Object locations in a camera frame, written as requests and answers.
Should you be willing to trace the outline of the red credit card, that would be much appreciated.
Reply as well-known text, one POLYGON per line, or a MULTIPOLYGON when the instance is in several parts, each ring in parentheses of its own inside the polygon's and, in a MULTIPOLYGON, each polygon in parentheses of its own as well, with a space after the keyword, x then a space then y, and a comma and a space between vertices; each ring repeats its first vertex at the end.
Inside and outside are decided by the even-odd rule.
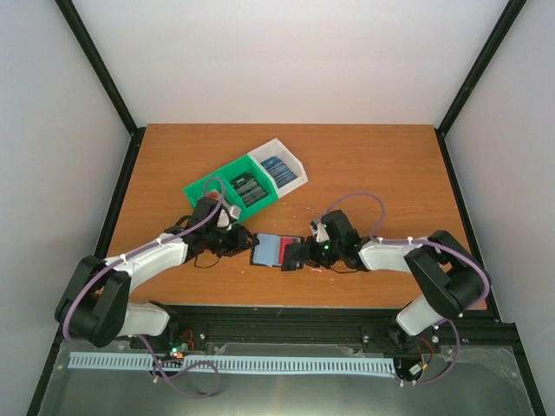
POLYGON ((279 263, 282 264, 285 258, 285 250, 290 244, 296 244, 301 241, 300 237, 293 237, 293 236, 282 236, 280 238, 280 246, 279 246, 279 263))

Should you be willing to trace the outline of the black credit card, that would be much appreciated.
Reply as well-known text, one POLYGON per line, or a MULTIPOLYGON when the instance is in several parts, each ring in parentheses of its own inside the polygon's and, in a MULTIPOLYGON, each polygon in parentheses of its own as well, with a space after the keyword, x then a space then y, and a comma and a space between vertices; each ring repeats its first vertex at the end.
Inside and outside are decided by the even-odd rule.
POLYGON ((290 244, 286 248, 284 262, 281 266, 282 271, 295 271, 303 268, 302 247, 301 243, 296 243, 290 244))

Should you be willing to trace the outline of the black leather card holder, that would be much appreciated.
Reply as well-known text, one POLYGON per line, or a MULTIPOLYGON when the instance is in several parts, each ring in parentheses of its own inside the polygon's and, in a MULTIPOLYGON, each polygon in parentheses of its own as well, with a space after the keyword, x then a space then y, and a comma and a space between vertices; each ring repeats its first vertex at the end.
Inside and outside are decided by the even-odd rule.
POLYGON ((258 244, 251 249, 250 265, 262 267, 281 267, 284 260, 285 246, 303 243, 304 238, 291 235, 256 233, 258 244))

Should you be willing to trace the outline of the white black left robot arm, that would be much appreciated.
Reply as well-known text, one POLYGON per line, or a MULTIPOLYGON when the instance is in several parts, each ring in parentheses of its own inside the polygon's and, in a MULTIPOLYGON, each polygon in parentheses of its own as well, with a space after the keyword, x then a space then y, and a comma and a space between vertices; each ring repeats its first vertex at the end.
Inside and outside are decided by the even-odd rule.
POLYGON ((151 242, 119 256, 84 257, 76 266, 55 310, 68 341, 102 348, 120 337, 150 336, 160 348, 174 347, 180 326, 156 302, 131 302, 130 295, 165 270, 181 266, 206 251, 233 257, 258 245, 238 221, 238 207, 222 198, 201 198, 193 212, 151 242))

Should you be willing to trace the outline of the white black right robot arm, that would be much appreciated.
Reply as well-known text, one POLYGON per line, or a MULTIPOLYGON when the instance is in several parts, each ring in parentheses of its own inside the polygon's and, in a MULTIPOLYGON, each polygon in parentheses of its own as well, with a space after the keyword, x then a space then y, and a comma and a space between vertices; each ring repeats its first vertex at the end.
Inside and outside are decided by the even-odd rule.
POLYGON ((463 315, 490 293, 483 266, 448 231, 420 238, 361 237, 341 210, 323 215, 311 229, 304 241, 285 245, 281 270, 300 265, 330 270, 340 261, 351 271, 409 273, 421 294, 395 318, 408 336, 463 315))

